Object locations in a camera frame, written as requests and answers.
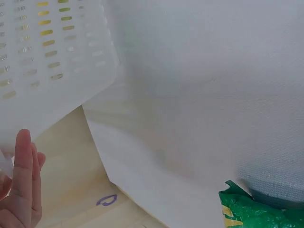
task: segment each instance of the wooden table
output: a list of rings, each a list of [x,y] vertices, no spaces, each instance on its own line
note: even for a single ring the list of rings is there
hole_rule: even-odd
[[[47,157],[38,228],[165,227],[109,181],[82,107],[43,132],[35,143]]]

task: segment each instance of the green plastic bag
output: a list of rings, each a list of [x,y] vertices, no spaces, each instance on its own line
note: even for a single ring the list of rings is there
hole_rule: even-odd
[[[304,209],[278,210],[254,199],[233,181],[219,192],[227,228],[304,228]]]

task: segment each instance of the purple marking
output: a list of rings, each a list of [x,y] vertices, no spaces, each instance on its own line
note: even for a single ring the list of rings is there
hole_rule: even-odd
[[[103,201],[105,201],[105,200],[107,200],[107,199],[110,199],[110,198],[112,198],[113,197],[113,200],[111,201],[111,202],[109,202],[109,203],[107,203],[107,202],[103,202]],[[113,203],[115,203],[115,201],[117,200],[117,195],[115,194],[115,195],[112,195],[112,196],[105,196],[105,197],[102,197],[97,203],[96,203],[96,206],[98,206],[98,205],[103,205],[103,206],[105,206],[105,207],[107,207],[107,206],[110,206],[111,204],[113,204]]]

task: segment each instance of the hand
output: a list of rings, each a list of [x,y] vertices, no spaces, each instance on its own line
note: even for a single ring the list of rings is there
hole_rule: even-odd
[[[34,228],[41,219],[40,170],[45,155],[37,153],[30,133],[23,129],[16,138],[13,180],[5,177],[0,199],[0,228]]]

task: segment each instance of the white fabric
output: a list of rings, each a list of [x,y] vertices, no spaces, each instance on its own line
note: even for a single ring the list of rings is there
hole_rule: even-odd
[[[223,227],[229,179],[304,201],[303,1],[106,9],[124,73],[84,109],[115,184],[170,228]]]

